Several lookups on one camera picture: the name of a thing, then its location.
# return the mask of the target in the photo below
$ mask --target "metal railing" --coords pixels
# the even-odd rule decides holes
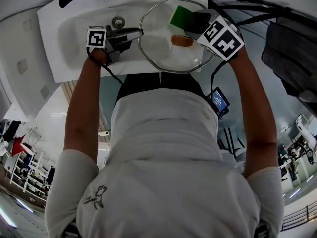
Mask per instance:
[[[317,201],[297,212],[285,216],[281,231],[301,226],[315,218],[317,218]]]

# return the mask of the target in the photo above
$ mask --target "white sink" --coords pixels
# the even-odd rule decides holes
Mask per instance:
[[[125,19],[124,27],[138,27],[140,18],[160,0],[75,0],[61,9],[59,0],[55,0],[38,11],[42,39],[45,51],[56,82],[78,79],[86,53],[86,35],[89,26],[111,25],[117,17]],[[208,0],[193,0],[207,6]],[[197,5],[185,3],[192,11],[200,9]],[[169,26],[168,22],[177,4],[161,5],[145,18],[142,47],[148,56],[160,63],[160,66],[173,64],[180,70],[184,64],[191,62],[193,67],[201,62],[203,49],[197,45],[188,50],[171,47],[166,37],[183,34],[180,29]],[[174,55],[182,57],[174,63]],[[157,72],[143,57],[138,49],[137,40],[132,42],[129,50],[124,51],[119,62],[109,67],[114,74],[132,74]],[[102,76],[109,75],[101,70]]]

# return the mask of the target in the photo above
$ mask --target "sink drain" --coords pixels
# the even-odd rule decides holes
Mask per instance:
[[[112,26],[115,28],[115,29],[121,29],[122,27],[124,27],[125,25],[125,20],[124,18],[122,17],[115,17],[113,20],[112,20]]]

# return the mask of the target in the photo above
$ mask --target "green sponge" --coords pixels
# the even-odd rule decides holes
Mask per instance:
[[[182,6],[178,6],[169,23],[184,31],[203,34],[209,27],[208,20],[210,17],[211,15],[208,13],[191,12]]]

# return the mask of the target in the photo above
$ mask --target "white t-shirt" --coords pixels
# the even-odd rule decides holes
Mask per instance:
[[[277,167],[245,179],[223,162],[218,119],[191,92],[157,89],[121,98],[104,169],[76,150],[58,162],[45,218],[49,237],[277,237],[283,219]]]

